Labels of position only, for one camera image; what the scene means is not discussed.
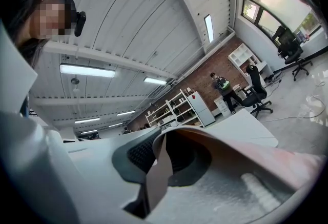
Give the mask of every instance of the window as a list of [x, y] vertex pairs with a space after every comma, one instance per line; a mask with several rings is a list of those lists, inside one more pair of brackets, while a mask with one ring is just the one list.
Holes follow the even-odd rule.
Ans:
[[310, 6], [302, 0], [244, 0], [242, 15], [260, 26], [270, 37], [280, 25], [303, 37], [310, 36], [320, 28]]

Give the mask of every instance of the window frame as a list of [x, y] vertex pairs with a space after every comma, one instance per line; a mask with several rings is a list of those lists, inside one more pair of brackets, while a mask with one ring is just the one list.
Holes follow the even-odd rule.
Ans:
[[[244, 18], [246, 18], [248, 21], [250, 21], [253, 25], [255, 25], [258, 29], [261, 30], [262, 33], [264, 33], [277, 47], [278, 45], [272, 40], [272, 38], [270, 37], [270, 35], [263, 29], [261, 28], [261, 26], [258, 24], [262, 15], [263, 15], [263, 12], [266, 11], [268, 14], [270, 14], [275, 20], [277, 20], [281, 26], [283, 26], [284, 28], [288, 28], [288, 26], [286, 26], [283, 21], [278, 17], [276, 16], [273, 12], [270, 11], [269, 8], [267, 8], [266, 5], [264, 5], [262, 2], [260, 2], [259, 0], [249, 0], [253, 3], [255, 3], [256, 5], [259, 6], [259, 10], [257, 12], [257, 15], [256, 15], [256, 18], [255, 20], [251, 19], [249, 16], [247, 16], [246, 14], [244, 14], [244, 6], [245, 6], [245, 1], [246, 0], [243, 0], [242, 1], [242, 8], [241, 8], [241, 16], [243, 16]], [[321, 25], [319, 25], [318, 27], [316, 27], [310, 34], [309, 34], [309, 37], [311, 37], [313, 34], [315, 34], [319, 29], [321, 28]]]

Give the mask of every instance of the fluorescent light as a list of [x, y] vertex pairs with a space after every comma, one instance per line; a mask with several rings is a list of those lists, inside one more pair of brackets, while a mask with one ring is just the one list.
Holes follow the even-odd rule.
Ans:
[[80, 74], [80, 75], [91, 75], [91, 76], [102, 76], [102, 77], [114, 77], [115, 71], [107, 70], [104, 68], [94, 68], [88, 66], [69, 65], [61, 64], [60, 72], [62, 74]]
[[89, 133], [93, 133], [93, 132], [97, 132], [97, 130], [91, 130], [91, 131], [82, 132], [81, 135], [89, 134]]
[[214, 40], [214, 34], [213, 34], [212, 19], [210, 15], [205, 17], [205, 24], [206, 24], [207, 34], [209, 36], [209, 41], [211, 42]]
[[148, 83], [153, 83], [153, 84], [166, 85], [166, 81], [157, 80], [157, 79], [153, 79], [150, 77], [146, 77], [143, 81], [148, 82]]
[[117, 114], [117, 115], [128, 115], [128, 114], [133, 114], [135, 112], [134, 111], [129, 111], [129, 112], [125, 112], [125, 113], [120, 113], [120, 114]]
[[97, 118], [91, 118], [91, 119], [85, 119], [85, 120], [75, 121], [74, 123], [80, 124], [80, 123], [86, 123], [86, 122], [91, 122], [91, 121], [97, 121], [99, 119], [100, 119], [100, 117], [97, 117]]
[[115, 126], [119, 126], [119, 125], [122, 125], [122, 124], [123, 124], [123, 122], [122, 123], [119, 123], [119, 124], [111, 125], [111, 126], [109, 126], [109, 128], [115, 127]]

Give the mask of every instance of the ceiling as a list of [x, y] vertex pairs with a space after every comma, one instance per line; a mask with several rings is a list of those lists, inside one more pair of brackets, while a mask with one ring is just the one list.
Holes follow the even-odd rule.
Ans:
[[[214, 41], [226, 33], [230, 0], [74, 0], [87, 21], [82, 35], [50, 41], [36, 67], [30, 91], [32, 109], [57, 129], [75, 132], [128, 122], [169, 90], [144, 82], [146, 76], [168, 82], [206, 54], [204, 17], [212, 17]], [[115, 70], [114, 78], [61, 74], [61, 63]], [[135, 114], [117, 113], [136, 110]], [[78, 119], [100, 117], [94, 123]]]

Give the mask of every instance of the dark hair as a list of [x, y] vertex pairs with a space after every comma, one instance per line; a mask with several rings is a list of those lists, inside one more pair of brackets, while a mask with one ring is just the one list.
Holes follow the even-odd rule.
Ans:
[[[16, 44], [18, 34], [30, 15], [37, 9], [42, 0], [10, 0], [5, 5], [5, 12], [2, 16], [2, 21], [7, 29], [8, 35]], [[76, 8], [73, 0], [62, 0], [65, 4], [65, 28], [70, 28], [66, 25], [76, 23]], [[59, 34], [64, 34], [65, 30], [59, 30]], [[29, 39], [23, 45], [19, 46], [18, 50], [34, 68], [40, 57], [41, 50], [48, 39]]]

